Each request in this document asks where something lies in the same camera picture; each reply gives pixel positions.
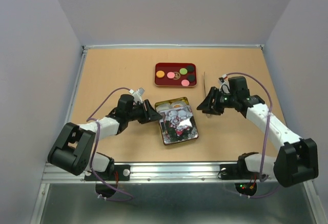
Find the gold square cookie tin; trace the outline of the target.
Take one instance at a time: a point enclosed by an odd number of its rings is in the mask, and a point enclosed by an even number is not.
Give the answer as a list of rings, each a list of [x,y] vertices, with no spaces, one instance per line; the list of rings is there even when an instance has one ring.
[[[169,100],[165,100],[165,101],[159,101],[157,103],[155,103],[155,109],[157,106],[161,105],[161,104],[165,104],[165,103],[169,103],[171,104],[172,102],[178,101],[178,100],[182,100],[184,101],[187,105],[189,105],[189,101],[186,97],[180,97],[180,98],[174,98],[174,99],[169,99]]]

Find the gold tin lid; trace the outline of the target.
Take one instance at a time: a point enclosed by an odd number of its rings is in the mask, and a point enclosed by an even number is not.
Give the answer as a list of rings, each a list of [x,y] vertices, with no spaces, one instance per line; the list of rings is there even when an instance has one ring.
[[[182,106],[158,111],[163,144],[175,145],[197,139],[199,133],[191,106]]]

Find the metal tongs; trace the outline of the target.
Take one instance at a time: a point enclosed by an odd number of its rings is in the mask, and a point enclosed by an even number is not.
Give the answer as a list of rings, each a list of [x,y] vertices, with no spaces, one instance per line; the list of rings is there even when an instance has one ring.
[[[204,98],[206,98],[206,96],[208,94],[208,91],[207,91],[207,88],[206,88],[206,72],[205,71],[203,72],[202,81],[203,81],[203,96],[204,96]],[[211,118],[212,115],[211,114],[206,114],[206,117]]]

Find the red rectangular tray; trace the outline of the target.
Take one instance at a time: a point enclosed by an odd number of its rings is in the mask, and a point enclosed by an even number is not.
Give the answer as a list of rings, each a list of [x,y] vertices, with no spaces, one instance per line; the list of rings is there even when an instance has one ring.
[[[187,73],[186,75],[181,75],[179,73],[179,70],[181,68],[186,68],[188,65],[194,66],[195,70],[192,73]],[[163,78],[157,78],[156,77],[156,72],[157,71],[164,71],[165,72],[165,77]],[[167,78],[167,73],[168,72],[174,72],[175,73],[175,78],[174,79],[169,79]],[[187,79],[189,75],[195,75],[196,79],[194,82],[190,82],[189,86],[185,87],[181,85],[181,81],[184,79]],[[196,65],[193,63],[157,63],[155,65],[155,70],[154,70],[154,83],[158,87],[170,87],[170,88],[193,88],[197,85],[197,70],[196,70]]]

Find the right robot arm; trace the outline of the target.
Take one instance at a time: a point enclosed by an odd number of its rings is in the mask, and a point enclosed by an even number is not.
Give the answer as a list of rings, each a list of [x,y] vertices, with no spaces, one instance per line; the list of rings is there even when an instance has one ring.
[[[258,95],[251,95],[247,74],[229,73],[219,78],[222,86],[211,87],[203,102],[197,107],[204,114],[222,115],[225,109],[234,109],[264,133],[262,152],[244,153],[232,169],[221,172],[222,178],[232,174],[247,179],[276,179],[285,188],[318,177],[317,144],[311,138],[302,138],[291,131],[272,112]]]

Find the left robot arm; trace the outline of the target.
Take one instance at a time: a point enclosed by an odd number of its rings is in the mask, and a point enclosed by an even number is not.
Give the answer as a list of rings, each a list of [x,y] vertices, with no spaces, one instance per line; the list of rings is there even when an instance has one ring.
[[[133,95],[123,94],[117,107],[102,119],[83,125],[66,123],[52,146],[47,161],[78,176],[90,165],[95,141],[120,134],[131,121],[147,124],[161,118],[147,99],[136,101]]]

